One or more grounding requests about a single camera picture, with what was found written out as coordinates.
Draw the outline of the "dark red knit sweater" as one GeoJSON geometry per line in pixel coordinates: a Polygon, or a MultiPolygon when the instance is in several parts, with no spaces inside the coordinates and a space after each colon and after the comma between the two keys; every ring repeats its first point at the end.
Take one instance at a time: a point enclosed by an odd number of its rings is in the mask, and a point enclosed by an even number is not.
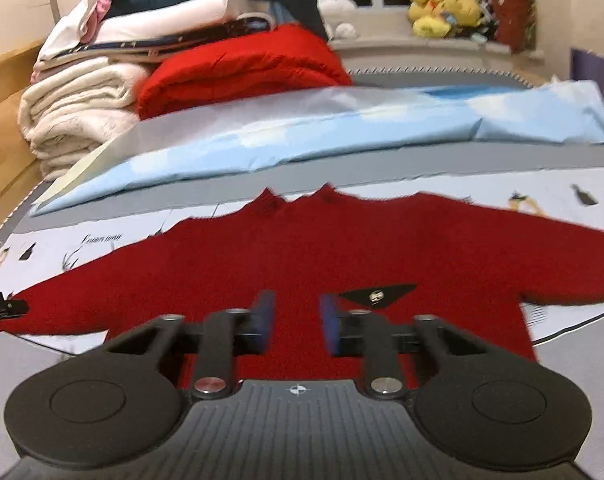
{"type": "Polygon", "coordinates": [[[333,358],[320,298],[395,323],[431,314],[525,358],[523,304],[604,302],[604,232],[418,193],[361,200],[324,186],[293,202],[264,192],[218,218],[187,219],[21,292],[28,312],[0,333],[115,337],[162,314],[195,322],[276,295],[253,379],[351,379],[333,358]]]}

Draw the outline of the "cream folded blanket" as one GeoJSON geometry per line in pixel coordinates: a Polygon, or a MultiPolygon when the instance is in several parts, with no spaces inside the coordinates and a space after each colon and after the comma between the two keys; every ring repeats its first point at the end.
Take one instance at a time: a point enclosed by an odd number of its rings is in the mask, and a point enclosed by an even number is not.
{"type": "Polygon", "coordinates": [[[134,127],[137,98],[150,75],[145,65],[92,58],[31,84],[21,97],[17,125],[44,180],[58,179],[134,127]]]}

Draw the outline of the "light blue pillow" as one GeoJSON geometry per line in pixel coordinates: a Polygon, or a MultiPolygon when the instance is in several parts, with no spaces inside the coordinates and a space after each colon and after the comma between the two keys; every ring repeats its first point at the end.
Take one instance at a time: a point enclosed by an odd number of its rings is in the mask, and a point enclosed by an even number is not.
{"type": "Polygon", "coordinates": [[[328,87],[198,106],[142,120],[103,144],[30,212],[298,160],[493,141],[604,144],[604,99],[593,81],[556,81],[532,89],[328,87]]]}

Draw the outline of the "white folded bedding stack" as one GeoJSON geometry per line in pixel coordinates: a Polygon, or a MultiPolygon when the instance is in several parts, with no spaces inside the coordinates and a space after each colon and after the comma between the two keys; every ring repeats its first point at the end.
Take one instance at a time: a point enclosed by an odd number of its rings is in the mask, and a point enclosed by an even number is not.
{"type": "Polygon", "coordinates": [[[274,17],[265,6],[251,0],[189,0],[163,9],[108,18],[113,4],[106,0],[81,0],[55,24],[32,66],[32,82],[47,70],[80,58],[107,55],[118,50],[159,54],[160,48],[190,40],[199,30],[221,28],[236,34],[245,25],[253,32],[272,30],[274,17]]]}

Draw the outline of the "bright red folded blanket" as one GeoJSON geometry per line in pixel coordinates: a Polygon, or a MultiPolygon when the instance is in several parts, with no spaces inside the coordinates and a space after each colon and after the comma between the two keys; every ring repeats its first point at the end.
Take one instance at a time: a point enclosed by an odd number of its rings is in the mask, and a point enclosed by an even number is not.
{"type": "Polygon", "coordinates": [[[288,24],[168,58],[141,87],[137,114],[145,120],[202,105],[351,83],[325,40],[288,24]]]}

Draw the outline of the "yellow plush toys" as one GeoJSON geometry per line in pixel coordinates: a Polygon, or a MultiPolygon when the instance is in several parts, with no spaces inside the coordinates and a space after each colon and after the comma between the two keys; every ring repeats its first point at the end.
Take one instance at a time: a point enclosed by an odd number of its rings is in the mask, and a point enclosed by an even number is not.
{"type": "Polygon", "coordinates": [[[477,0],[410,0],[407,18],[415,36],[443,39],[480,26],[482,11],[477,0]]]}

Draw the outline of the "purple box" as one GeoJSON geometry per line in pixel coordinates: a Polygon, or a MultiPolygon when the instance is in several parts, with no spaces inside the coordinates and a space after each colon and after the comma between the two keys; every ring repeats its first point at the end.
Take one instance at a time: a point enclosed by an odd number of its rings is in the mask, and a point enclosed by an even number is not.
{"type": "Polygon", "coordinates": [[[573,80],[594,81],[604,98],[604,57],[592,50],[572,48],[570,78],[573,80]]]}

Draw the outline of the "white plush toy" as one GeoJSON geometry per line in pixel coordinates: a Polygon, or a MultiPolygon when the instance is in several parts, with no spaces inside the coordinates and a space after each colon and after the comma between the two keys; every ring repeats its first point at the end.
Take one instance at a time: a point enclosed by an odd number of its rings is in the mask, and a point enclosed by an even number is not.
{"type": "Polygon", "coordinates": [[[358,9],[354,0],[317,0],[317,8],[330,41],[358,37],[355,26],[349,21],[358,9]]]}

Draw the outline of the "red cushion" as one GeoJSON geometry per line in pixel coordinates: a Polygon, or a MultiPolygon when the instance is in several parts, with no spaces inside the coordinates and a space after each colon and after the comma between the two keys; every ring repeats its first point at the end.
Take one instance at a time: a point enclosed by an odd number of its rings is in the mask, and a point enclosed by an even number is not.
{"type": "Polygon", "coordinates": [[[526,48],[526,31],[533,18],[533,0],[488,0],[496,20],[495,39],[512,53],[526,48]]]}

